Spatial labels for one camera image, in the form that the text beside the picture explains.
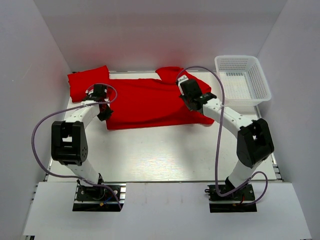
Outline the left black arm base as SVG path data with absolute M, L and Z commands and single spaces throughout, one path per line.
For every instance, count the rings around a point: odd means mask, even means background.
M 126 197 L 126 184 L 109 184 L 112 192 L 106 188 L 83 186 L 78 184 L 73 202 L 73 212 L 120 212 Z

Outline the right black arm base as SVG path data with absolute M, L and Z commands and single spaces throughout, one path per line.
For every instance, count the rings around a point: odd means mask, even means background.
M 219 196 L 214 184 L 208 185 L 204 190 L 209 198 L 210 213 L 256 213 L 255 193 L 251 184 L 228 195 Z

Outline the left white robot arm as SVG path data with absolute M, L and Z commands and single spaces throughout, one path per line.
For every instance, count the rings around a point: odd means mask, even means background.
M 106 187 L 101 184 L 103 177 L 88 159 L 89 147 L 86 127 L 94 118 L 101 122 L 108 120 L 113 110 L 107 103 L 108 86 L 94 84 L 85 91 L 80 108 L 76 109 L 63 121 L 54 121 L 51 125 L 51 157 L 66 166 L 88 186 L 88 193 L 99 200 L 105 196 Z

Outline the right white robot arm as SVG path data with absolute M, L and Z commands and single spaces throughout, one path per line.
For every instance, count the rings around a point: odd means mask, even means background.
M 180 97 L 191 111 L 201 113 L 219 123 L 215 161 L 218 162 L 222 130 L 226 129 L 236 138 L 236 156 L 238 161 L 226 178 L 225 192 L 215 190 L 220 197 L 238 199 L 244 193 L 244 187 L 258 174 L 257 167 L 275 150 L 269 125 L 266 120 L 249 119 L 225 105 L 225 93 L 218 98 L 211 92 L 203 93 L 195 79 L 186 75 L 176 80 Z

